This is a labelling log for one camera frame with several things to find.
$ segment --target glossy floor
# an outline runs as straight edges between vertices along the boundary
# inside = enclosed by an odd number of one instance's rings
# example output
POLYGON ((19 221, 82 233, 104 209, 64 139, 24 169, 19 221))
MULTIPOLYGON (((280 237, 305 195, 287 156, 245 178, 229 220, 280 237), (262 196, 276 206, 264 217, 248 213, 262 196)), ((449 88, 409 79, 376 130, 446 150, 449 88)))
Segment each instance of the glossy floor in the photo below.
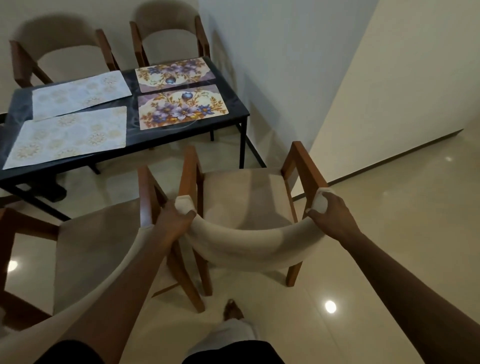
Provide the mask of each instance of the glossy floor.
MULTIPOLYGON (((235 168, 236 131, 225 132, 214 144, 207 138, 194 141, 205 169, 235 168)), ((123 163, 100 165, 104 171, 100 176, 87 169, 67 173, 64 183, 69 196, 58 207, 78 216, 135 197, 134 167, 142 163, 148 163, 159 183, 174 195, 181 174, 181 145, 161 148, 130 156, 123 163)), ((256 166, 252 155, 247 160, 248 166, 256 166)), ((479 160, 480 123, 474 123, 455 138, 334 186, 364 233, 478 322, 479 160)), ((296 202, 299 212, 302 204, 302 200, 296 202)), ((23 204, 18 207, 40 215, 23 204)), ((31 280, 27 284, 26 278, 14 279, 14 273, 19 276, 32 264, 22 261, 26 248, 32 247, 18 244, 19 266, 9 275, 11 290, 33 289, 31 280)), ((198 283, 191 251, 182 248, 198 283)), ((45 269, 54 255, 42 254, 38 261, 43 268, 35 268, 41 276, 37 283, 53 276, 53 271, 45 269)), ((284 286, 285 271, 260 274, 213 268, 211 273, 214 295, 204 298, 202 314, 194 312, 180 288, 146 303, 125 348, 123 364, 180 363, 187 349, 221 320, 228 298, 237 300, 286 363, 422 362, 354 261, 335 241, 325 240, 304 262, 293 288, 284 286)))

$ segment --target person's foot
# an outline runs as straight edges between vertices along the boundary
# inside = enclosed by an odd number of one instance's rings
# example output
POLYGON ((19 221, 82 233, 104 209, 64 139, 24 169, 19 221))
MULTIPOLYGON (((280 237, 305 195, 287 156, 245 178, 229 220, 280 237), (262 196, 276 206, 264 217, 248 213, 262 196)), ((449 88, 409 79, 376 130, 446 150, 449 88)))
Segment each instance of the person's foot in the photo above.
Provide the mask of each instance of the person's foot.
POLYGON ((229 299, 223 310, 223 320, 227 321, 231 318, 236 318, 238 320, 243 318, 243 313, 235 303, 233 299, 229 299))

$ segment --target dining table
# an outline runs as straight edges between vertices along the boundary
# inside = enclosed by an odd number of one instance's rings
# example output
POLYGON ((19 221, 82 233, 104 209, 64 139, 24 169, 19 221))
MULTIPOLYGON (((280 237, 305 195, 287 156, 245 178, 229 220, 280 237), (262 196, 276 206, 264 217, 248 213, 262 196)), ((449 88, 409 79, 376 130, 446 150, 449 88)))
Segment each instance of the dining table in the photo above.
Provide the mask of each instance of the dining table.
MULTIPOLYGON (((236 125, 240 130, 240 162, 239 167, 243 168, 245 161, 245 146, 247 138, 247 120, 250 115, 249 111, 237 96, 235 91, 230 87, 228 82, 222 76, 220 70, 210 60, 209 57, 203 57, 212 73, 213 79, 200 81, 189 85, 179 85, 169 88, 167 91, 182 90, 191 87, 200 87, 207 85, 216 85, 225 105, 228 114, 218 115, 211 118, 184 122, 182 124, 166 125, 147 130, 140 130, 139 113, 138 113, 138 97, 148 95, 142 93, 137 81, 135 69, 121 71, 125 82, 127 83, 132 95, 123 97, 103 104, 95 105, 87 109, 80 110, 93 111, 98 109, 107 109, 120 106, 127 107, 127 124, 126 124, 126 145, 124 148, 112 149, 102 152, 96 152, 86 155, 80 155, 70 158, 52 160, 45 163, 34 164, 24 167, 16 167, 11 169, 3 169, 3 166, 9 156, 13 144, 17 138, 22 124, 25 121, 32 120, 32 91, 41 87, 49 87, 56 84, 47 84, 34 86, 29 88, 20 88, 15 90, 8 109, 5 124, 0 128, 0 188, 16 195, 25 202, 39 208, 51 216, 61 221, 70 220, 70 218, 38 199, 30 191, 22 190, 19 184, 29 181, 45 178, 58 173, 64 173, 76 168, 90 166, 95 169, 95 164, 112 158, 135 153, 144 149, 153 148, 163 144, 175 142, 181 139, 189 138, 194 135, 210 132, 213 139, 213 131, 236 125)), ((156 90, 150 93, 158 93, 163 90, 156 90)))

